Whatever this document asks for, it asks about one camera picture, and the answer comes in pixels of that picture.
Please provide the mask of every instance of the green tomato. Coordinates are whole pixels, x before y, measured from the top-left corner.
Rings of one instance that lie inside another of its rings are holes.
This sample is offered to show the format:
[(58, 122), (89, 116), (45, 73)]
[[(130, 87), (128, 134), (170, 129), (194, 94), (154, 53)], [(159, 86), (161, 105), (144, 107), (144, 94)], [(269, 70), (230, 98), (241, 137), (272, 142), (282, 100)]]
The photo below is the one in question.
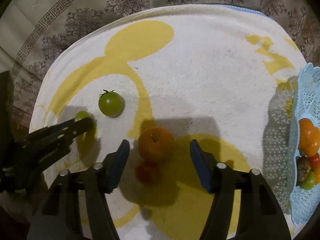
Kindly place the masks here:
[(74, 117), (75, 122), (84, 119), (85, 117), (91, 117), (86, 111), (80, 111), (76, 116)]
[(300, 186), (302, 189), (310, 190), (314, 187), (316, 183), (316, 174), (313, 171), (310, 171), (305, 181)]
[(103, 90), (105, 93), (100, 95), (99, 98), (99, 109), (108, 117), (117, 117), (124, 109), (124, 100), (116, 92), (108, 92)]

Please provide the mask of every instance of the orange tomato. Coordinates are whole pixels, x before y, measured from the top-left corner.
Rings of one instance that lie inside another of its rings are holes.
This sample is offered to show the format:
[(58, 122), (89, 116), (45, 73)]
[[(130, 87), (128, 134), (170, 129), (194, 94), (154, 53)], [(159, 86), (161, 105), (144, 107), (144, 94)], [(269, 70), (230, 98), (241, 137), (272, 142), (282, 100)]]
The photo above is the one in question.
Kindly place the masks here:
[(145, 130), (138, 139), (138, 152), (147, 162), (160, 163), (168, 160), (174, 148), (174, 138), (164, 127)]
[(299, 120), (300, 125), (300, 140), (299, 150), (303, 150), (307, 157), (316, 155), (320, 147), (320, 131), (313, 123), (303, 118)]
[(316, 155), (320, 147), (320, 131), (318, 128), (314, 129), (312, 136), (310, 137), (310, 144), (303, 149), (304, 154), (307, 157), (312, 157)]
[(154, 184), (160, 179), (159, 166), (156, 163), (142, 162), (135, 169), (137, 180), (143, 184)]
[(303, 150), (310, 144), (310, 138), (312, 136), (312, 131), (314, 130), (313, 123), (307, 119), (303, 118), (299, 120), (300, 125), (300, 141), (299, 141), (299, 150)]

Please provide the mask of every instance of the cherry tomato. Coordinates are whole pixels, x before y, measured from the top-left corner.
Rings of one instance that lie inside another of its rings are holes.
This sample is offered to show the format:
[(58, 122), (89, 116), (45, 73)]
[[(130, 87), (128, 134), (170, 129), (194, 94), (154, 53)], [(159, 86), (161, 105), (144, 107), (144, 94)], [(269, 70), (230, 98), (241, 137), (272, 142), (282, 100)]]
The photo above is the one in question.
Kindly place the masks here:
[(314, 187), (316, 184), (316, 174), (313, 171), (310, 171), (308, 174), (308, 177), (305, 179), (305, 181), (300, 186), (302, 189), (310, 190)]
[(160, 170), (156, 163), (143, 161), (135, 169), (135, 175), (139, 182), (143, 184), (154, 184), (159, 181)]
[(313, 123), (307, 119), (303, 118), (299, 120), (300, 125), (300, 140), (299, 140), (299, 150), (303, 150), (310, 144), (310, 137), (312, 130), (314, 129)]
[(316, 128), (310, 144), (303, 149), (303, 152), (307, 157), (312, 157), (316, 155), (316, 153), (319, 150), (319, 147), (320, 147), (320, 131), (318, 128)]
[(124, 109), (124, 100), (116, 92), (103, 90), (105, 93), (100, 95), (99, 109), (108, 117), (117, 117)]
[(309, 165), (310, 165), (311, 169), (313, 169), (313, 170), (316, 169), (320, 164), (319, 154), (316, 153), (312, 157), (308, 158), (308, 161), (309, 161)]
[(80, 111), (78, 114), (75, 116), (75, 122), (84, 119), (86, 117), (91, 117), (86, 111)]

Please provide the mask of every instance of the brown fruit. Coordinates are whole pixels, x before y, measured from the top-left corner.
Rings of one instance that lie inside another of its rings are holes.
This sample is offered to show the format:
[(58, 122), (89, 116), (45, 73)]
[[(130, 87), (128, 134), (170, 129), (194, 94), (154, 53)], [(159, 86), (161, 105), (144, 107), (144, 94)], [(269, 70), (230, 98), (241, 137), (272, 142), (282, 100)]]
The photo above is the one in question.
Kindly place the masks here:
[(164, 127), (147, 129), (138, 139), (138, 152), (147, 162), (160, 163), (168, 160), (173, 148), (174, 138)]
[(297, 158), (297, 186), (302, 185), (305, 179), (308, 177), (311, 167), (307, 157)]

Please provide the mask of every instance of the patterned tablecloth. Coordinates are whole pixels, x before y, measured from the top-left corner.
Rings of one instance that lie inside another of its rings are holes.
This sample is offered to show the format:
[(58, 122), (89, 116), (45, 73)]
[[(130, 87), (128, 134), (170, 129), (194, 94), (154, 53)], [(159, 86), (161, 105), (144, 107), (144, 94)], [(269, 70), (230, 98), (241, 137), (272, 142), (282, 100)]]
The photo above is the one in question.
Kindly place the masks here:
[(320, 63), (320, 24), (305, 0), (13, 0), (0, 19), (0, 68), (12, 71), (14, 119), (29, 126), (44, 75), (75, 41), (139, 11), (189, 3), (262, 11), (289, 33), (307, 62)]

